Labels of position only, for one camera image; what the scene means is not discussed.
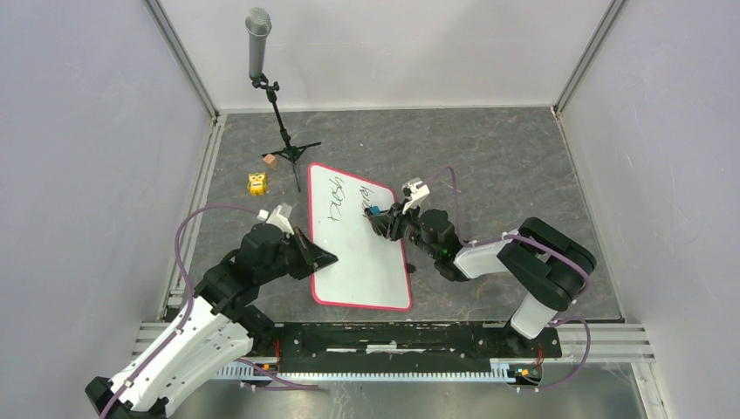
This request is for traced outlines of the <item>pink framed whiteboard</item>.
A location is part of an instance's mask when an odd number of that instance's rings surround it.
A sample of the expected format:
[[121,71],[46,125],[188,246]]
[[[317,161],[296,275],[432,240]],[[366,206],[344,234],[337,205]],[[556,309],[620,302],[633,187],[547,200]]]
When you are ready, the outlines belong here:
[[376,235],[364,209],[396,202],[387,186],[321,163],[308,167],[312,241],[338,261],[312,275],[312,296],[324,306],[405,312],[412,307],[402,242]]

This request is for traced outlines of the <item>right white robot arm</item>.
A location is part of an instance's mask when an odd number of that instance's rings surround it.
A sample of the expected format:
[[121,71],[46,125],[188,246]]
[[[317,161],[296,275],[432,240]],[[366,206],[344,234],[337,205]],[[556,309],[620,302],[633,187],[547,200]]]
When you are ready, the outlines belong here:
[[444,210],[404,210],[395,203],[368,207],[364,216],[376,235],[405,239],[425,252],[451,282],[509,272],[527,291],[504,332],[504,345],[516,356],[538,346],[541,332],[588,288],[597,266],[588,249],[536,217],[490,240],[464,242]]

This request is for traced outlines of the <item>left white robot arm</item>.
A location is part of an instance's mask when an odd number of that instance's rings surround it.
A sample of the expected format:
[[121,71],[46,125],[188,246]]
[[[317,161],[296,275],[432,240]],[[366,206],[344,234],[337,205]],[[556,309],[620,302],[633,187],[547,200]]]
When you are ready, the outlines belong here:
[[297,280],[338,262],[300,228],[259,223],[208,269],[165,331],[112,378],[96,377],[85,393],[101,418],[167,418],[218,370],[278,343],[274,322],[254,306],[262,285]]

